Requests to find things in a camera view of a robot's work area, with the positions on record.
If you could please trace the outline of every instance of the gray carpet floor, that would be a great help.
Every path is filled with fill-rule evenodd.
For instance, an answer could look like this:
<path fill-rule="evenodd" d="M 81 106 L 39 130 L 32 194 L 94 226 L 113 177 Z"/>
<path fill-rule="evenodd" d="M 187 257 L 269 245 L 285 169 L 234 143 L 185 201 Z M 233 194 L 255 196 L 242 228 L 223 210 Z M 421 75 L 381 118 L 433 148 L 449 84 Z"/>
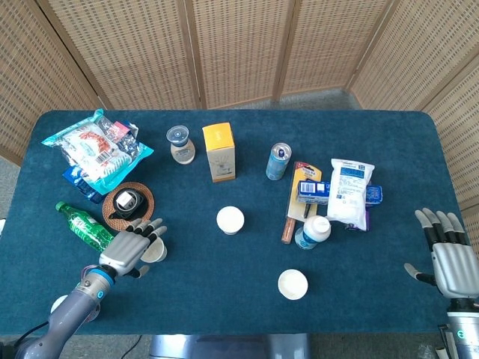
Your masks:
<path fill-rule="evenodd" d="M 353 96 L 342 90 L 328 90 L 316 93 L 289 95 L 283 97 L 279 102 L 264 100 L 235 106 L 233 108 L 308 110 L 359 109 L 359 104 Z M 7 217 L 18 173 L 19 168 L 16 165 L 12 165 L 10 162 L 6 162 L 0 158 L 0 218 Z M 16 338 L 0 337 L 0 341 L 12 339 Z M 73 336 L 65 346 L 61 359 L 120 359 L 122 354 L 128 350 L 137 339 L 138 335 L 76 335 Z M 126 356 L 126 359 L 148 358 L 150 341 L 151 336 L 143 336 L 141 342 Z M 314 334 L 311 336 L 311 353 L 314 359 L 433 359 L 433 357 L 419 357 L 418 350 L 421 345 L 439 346 L 440 343 L 441 338 L 439 334 L 436 333 Z"/>

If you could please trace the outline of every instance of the yellow box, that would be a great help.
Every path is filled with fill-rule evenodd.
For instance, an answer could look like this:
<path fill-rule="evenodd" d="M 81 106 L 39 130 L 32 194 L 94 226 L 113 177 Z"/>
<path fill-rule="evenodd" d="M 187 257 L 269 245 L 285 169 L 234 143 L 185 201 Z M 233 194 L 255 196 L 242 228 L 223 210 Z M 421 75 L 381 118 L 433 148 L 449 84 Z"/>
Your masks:
<path fill-rule="evenodd" d="M 229 122 L 203 127 L 204 144 L 207 148 L 213 182 L 233 180 L 234 140 Z"/>

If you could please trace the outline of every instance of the blue can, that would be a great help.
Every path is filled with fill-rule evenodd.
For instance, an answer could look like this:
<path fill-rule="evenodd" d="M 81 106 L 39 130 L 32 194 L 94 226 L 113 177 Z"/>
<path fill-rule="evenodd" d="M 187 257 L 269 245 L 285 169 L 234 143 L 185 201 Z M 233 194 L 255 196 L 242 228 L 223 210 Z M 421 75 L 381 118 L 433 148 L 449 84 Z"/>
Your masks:
<path fill-rule="evenodd" d="M 280 180 L 286 171 L 290 158 L 291 147 L 283 143 L 275 144 L 269 154 L 269 161 L 266 166 L 266 176 L 273 181 Z"/>

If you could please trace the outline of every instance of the black cable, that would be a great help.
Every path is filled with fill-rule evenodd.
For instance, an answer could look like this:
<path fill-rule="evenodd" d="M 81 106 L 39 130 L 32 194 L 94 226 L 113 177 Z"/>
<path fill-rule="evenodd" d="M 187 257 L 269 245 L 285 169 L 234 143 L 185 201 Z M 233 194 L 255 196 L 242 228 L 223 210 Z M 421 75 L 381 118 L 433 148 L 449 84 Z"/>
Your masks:
<path fill-rule="evenodd" d="M 143 337 L 143 335 L 140 335 L 138 337 L 138 340 L 136 340 L 136 343 L 133 344 L 133 346 L 130 349 L 128 349 L 125 354 L 123 354 L 121 356 L 121 359 L 124 359 L 128 355 L 128 353 L 130 353 L 138 345 L 138 343 L 140 343 L 140 340 L 141 340 L 142 337 Z"/>
<path fill-rule="evenodd" d="M 15 344 L 13 344 L 13 346 L 16 348 L 28 335 L 30 335 L 31 333 L 33 333 L 34 331 L 44 327 L 45 325 L 47 325 L 48 322 L 44 322 L 40 325 L 37 325 L 35 328 L 32 328 L 30 329 L 29 331 L 27 331 L 25 334 L 23 334 L 16 342 Z"/>

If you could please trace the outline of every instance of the green plastic bottle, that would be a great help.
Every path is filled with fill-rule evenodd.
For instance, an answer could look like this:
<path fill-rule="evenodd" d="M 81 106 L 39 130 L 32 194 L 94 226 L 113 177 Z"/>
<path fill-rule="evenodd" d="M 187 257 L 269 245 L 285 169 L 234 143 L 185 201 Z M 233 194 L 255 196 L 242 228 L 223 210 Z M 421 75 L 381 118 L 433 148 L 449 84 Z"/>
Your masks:
<path fill-rule="evenodd" d="M 87 212 L 68 206 L 63 201 L 58 202 L 55 208 L 67 218 L 68 227 L 97 251 L 103 252 L 113 240 L 111 233 Z"/>

